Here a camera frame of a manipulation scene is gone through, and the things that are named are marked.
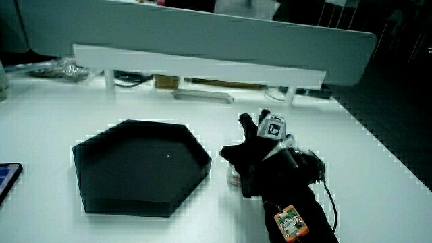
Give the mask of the person's right hand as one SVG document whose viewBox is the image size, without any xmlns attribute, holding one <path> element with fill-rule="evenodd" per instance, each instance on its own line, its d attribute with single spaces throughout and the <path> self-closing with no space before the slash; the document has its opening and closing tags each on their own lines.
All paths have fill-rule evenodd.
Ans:
<svg viewBox="0 0 432 243">
<path fill-rule="evenodd" d="M 263 110 L 259 122 L 243 113 L 238 121 L 244 142 L 225 146 L 220 155 L 240 175 L 243 196 L 281 196 L 284 189 L 300 189 L 325 181 L 325 164 L 308 150 L 294 146 L 286 120 Z"/>
</svg>

